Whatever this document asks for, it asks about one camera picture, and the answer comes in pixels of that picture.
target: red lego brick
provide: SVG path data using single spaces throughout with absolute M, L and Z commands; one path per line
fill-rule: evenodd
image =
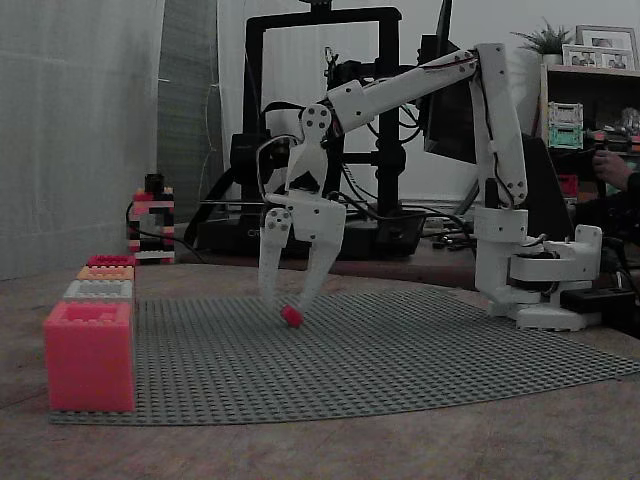
M 52 410 L 135 409 L 128 303 L 58 303 L 44 322 Z
M 153 193 L 147 193 L 147 192 L 136 193 L 133 196 L 133 201 L 134 202 L 151 202 L 153 201 Z
M 577 175 L 558 175 L 560 188 L 565 197 L 576 198 L 578 196 L 578 176 Z
M 87 262 L 88 267 L 133 267 L 135 264 L 133 255 L 94 255 Z
M 282 311 L 280 312 L 282 318 L 284 318 L 292 328 L 300 328 L 300 326 L 304 322 L 304 316 L 298 310 L 293 308 L 291 305 L 286 305 Z

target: stacked lego bricks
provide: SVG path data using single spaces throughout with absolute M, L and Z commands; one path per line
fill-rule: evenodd
M 129 251 L 137 265 L 152 263 L 174 263 L 175 247 L 173 189 L 165 187 L 162 193 L 145 192 L 138 189 L 133 196 L 133 209 L 129 217 Z M 153 238 L 140 234 L 140 217 L 156 215 L 161 220 L 159 235 Z
M 549 147 L 571 150 L 584 146 L 584 109 L 580 103 L 549 103 Z
M 44 322 L 52 410 L 132 412 L 133 256 L 89 259 Z

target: gray lego baseplate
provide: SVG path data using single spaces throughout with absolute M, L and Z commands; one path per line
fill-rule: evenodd
M 441 290 L 317 299 L 299 330 L 256 298 L 140 300 L 135 413 L 59 424 L 222 425 L 382 415 L 640 372 L 640 362 L 517 330 Z

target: photo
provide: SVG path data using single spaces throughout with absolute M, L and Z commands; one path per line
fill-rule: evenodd
M 563 63 L 573 67 L 635 70 L 636 62 L 631 50 L 591 47 L 587 45 L 563 45 Z
M 633 28 L 608 27 L 597 25 L 578 25 L 576 27 L 576 43 L 584 46 L 598 48 L 613 48 L 616 50 L 630 50 L 633 55 L 633 64 L 638 65 L 638 45 Z M 602 65 L 609 67 L 609 61 Z
M 614 68 L 618 70 L 633 70 L 633 54 L 631 51 L 625 53 L 603 53 L 602 67 Z
M 600 67 L 601 60 L 597 48 L 582 45 L 564 45 L 562 47 L 564 64 L 574 67 Z

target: small red lego piece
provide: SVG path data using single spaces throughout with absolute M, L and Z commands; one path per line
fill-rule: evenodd
M 292 328 L 300 328 L 302 323 L 304 322 L 304 315 L 300 313 L 298 310 L 293 308 L 291 305 L 285 305 L 285 307 L 280 312 L 280 316 L 284 318 Z
M 87 262 L 88 267 L 133 267 L 135 264 L 133 255 L 94 255 Z

